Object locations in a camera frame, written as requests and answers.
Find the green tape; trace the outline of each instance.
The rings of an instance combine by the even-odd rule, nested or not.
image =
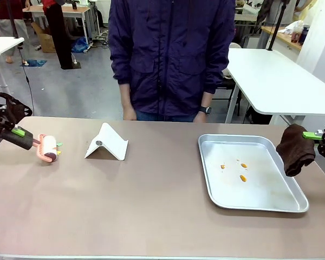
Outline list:
[[[305,139],[322,140],[321,136],[315,135],[315,133],[312,132],[303,132],[302,134]]]
[[[16,127],[13,128],[11,130],[11,132],[13,132],[14,134],[16,134],[16,135],[18,135],[20,137],[24,137],[25,136],[25,132],[23,130],[19,129],[19,128],[16,128]]]

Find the black pants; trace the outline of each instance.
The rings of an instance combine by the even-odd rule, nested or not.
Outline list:
[[[47,8],[45,16],[47,17],[50,34],[53,38],[61,68],[72,69],[71,45],[66,34],[61,6],[58,4],[51,5]]]

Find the hand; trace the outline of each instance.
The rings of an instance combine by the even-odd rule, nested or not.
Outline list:
[[[207,122],[207,116],[206,113],[199,111],[197,115],[195,116],[194,123],[206,123]]]
[[[130,107],[124,107],[124,113],[123,113],[123,119],[124,120],[129,120],[129,121],[136,121],[136,112],[135,109],[130,106]]]
[[[29,11],[29,10],[30,10],[30,2],[29,2],[29,0],[27,0],[27,1],[25,2],[25,10],[26,10],[26,11]]]

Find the foot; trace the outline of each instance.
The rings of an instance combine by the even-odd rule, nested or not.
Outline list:
[[[6,56],[6,62],[7,63],[13,63],[12,57],[11,56]]]

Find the blue jeans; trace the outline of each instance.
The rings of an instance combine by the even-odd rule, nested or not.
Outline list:
[[[158,115],[154,113],[146,113],[136,110],[136,117],[138,121],[192,122],[196,114],[168,116]]]

